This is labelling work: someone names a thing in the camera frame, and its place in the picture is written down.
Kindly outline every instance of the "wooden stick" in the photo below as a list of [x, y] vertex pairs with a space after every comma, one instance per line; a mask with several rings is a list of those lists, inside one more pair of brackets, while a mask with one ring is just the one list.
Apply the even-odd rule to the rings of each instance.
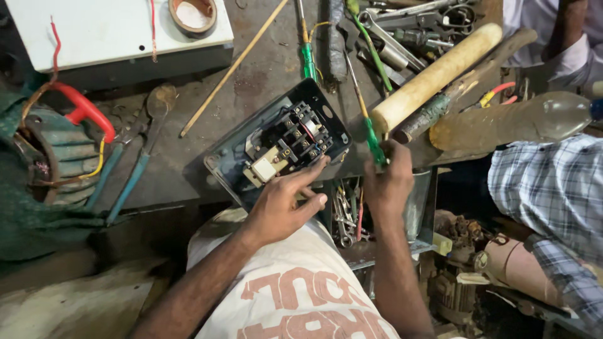
[[197, 110], [195, 115], [191, 118], [191, 120], [189, 120], [189, 122], [186, 123], [186, 126], [180, 132], [181, 138], [184, 135], [186, 135], [186, 132], [188, 132], [191, 129], [192, 125], [195, 123], [195, 121], [197, 121], [197, 119], [199, 118], [201, 113], [203, 113], [205, 108], [207, 108], [207, 105], [209, 105], [209, 103], [212, 102], [212, 99], [216, 96], [216, 93], [218, 93], [218, 91], [222, 88], [222, 86], [224, 86], [224, 83], [235, 72], [236, 68], [239, 67], [239, 65], [241, 64], [243, 59], [245, 59], [245, 57], [247, 56], [249, 51], [251, 51], [251, 49], [256, 45], [256, 42], [262, 37], [264, 32], [266, 32], [266, 30], [268, 29], [268, 26], [270, 26], [270, 24], [272, 24], [272, 21], [274, 21], [274, 18], [279, 14], [280, 10], [283, 9], [283, 7], [285, 6], [286, 3], [287, 3], [287, 0], [281, 1], [280, 4], [274, 10], [274, 12], [272, 12], [270, 17], [266, 20], [266, 22], [264, 22], [264, 25], [262, 26], [262, 28], [260, 28], [260, 30], [257, 32], [256, 36], [253, 37], [253, 40], [251, 40], [251, 42], [249, 43], [249, 45], [247, 45], [247, 47], [245, 48], [243, 53], [241, 53], [241, 55], [236, 59], [235, 63], [232, 64], [232, 66], [230, 67], [230, 69], [228, 70], [226, 75], [222, 78], [222, 80], [220, 80], [220, 82], [218, 83], [216, 88], [214, 88], [213, 91], [209, 94], [209, 97], [207, 97], [207, 99], [205, 99], [205, 102], [203, 103], [203, 105], [201, 105], [201, 107], [199, 107], [199, 109]]

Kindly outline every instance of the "hand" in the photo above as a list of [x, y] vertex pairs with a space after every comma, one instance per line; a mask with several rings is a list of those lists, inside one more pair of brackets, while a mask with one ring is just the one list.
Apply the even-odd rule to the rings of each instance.
[[[272, 179], [240, 229], [248, 242], [260, 248], [287, 239], [319, 210], [324, 209], [327, 196], [312, 192], [308, 185], [320, 175], [329, 161], [328, 156], [323, 156], [312, 167]], [[298, 207], [295, 199], [298, 192], [308, 199], [301, 207]]]
[[408, 195], [414, 186], [411, 152], [394, 140], [381, 143], [390, 164], [376, 174], [373, 159], [364, 163], [364, 197], [376, 224], [391, 224], [402, 219]]

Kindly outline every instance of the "plastic bottle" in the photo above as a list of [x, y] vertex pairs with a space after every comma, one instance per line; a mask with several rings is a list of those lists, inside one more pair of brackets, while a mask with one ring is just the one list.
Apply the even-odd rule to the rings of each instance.
[[444, 151], [492, 151], [514, 141], [561, 141], [602, 118], [603, 100], [548, 92], [517, 104], [445, 115], [431, 127], [429, 139]]

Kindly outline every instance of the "green screwdriver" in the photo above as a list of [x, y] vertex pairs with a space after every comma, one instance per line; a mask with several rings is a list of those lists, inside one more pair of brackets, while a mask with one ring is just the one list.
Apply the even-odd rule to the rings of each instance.
[[300, 11], [301, 30], [303, 36], [303, 45], [301, 46], [301, 54], [303, 55], [303, 72], [306, 78], [316, 79], [316, 68], [314, 68], [314, 60], [312, 59], [312, 44], [308, 39], [308, 28], [306, 27], [306, 18], [303, 16], [302, 0], [297, 0], [297, 7]]

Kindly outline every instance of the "workbench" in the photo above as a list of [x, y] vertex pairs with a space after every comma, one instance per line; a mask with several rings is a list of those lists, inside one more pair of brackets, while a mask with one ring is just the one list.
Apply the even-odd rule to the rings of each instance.
[[[226, 1], [235, 37], [235, 57], [247, 46], [277, 4], [278, 0]], [[327, 21], [326, 1], [305, 0], [304, 8], [309, 28], [316, 22]], [[302, 80], [299, 49], [302, 35], [297, 18], [295, 2], [289, 1], [183, 138], [178, 137], [180, 131], [227, 70], [167, 79], [177, 87], [177, 103], [167, 116], [146, 171], [130, 194], [124, 209], [170, 208], [191, 203], [231, 200], [228, 192], [211, 177], [203, 158], [206, 150], [232, 128]], [[328, 64], [326, 30], [326, 26], [319, 27], [318, 33], [313, 37], [317, 66], [324, 71]], [[382, 100], [378, 91], [380, 83], [377, 75], [358, 60], [355, 53], [350, 55], [350, 59], [367, 109], [371, 110]], [[160, 81], [149, 81], [90, 93], [88, 97], [114, 123], [116, 130], [119, 130], [134, 121], [134, 113], [143, 108], [148, 92], [159, 83]], [[500, 77], [493, 76], [492, 84], [485, 83], [482, 88], [474, 89], [474, 98], [470, 100], [477, 101], [484, 92], [499, 83]], [[328, 93], [324, 89], [323, 92], [352, 134], [353, 145], [345, 161], [327, 167], [319, 180], [361, 175], [362, 164], [368, 154], [363, 118], [352, 81], [342, 83], [334, 90], [334, 93]], [[121, 163], [113, 170], [112, 178], [95, 206], [96, 210], [109, 209], [113, 204], [134, 166], [141, 144], [142, 140], [135, 140], [124, 153]], [[424, 152], [433, 153], [430, 157], [438, 153], [433, 147], [430, 148], [430, 145], [419, 145], [419, 149], [421, 151], [417, 155], [421, 159], [413, 160], [415, 166], [429, 163], [425, 160], [429, 156], [423, 156]]]

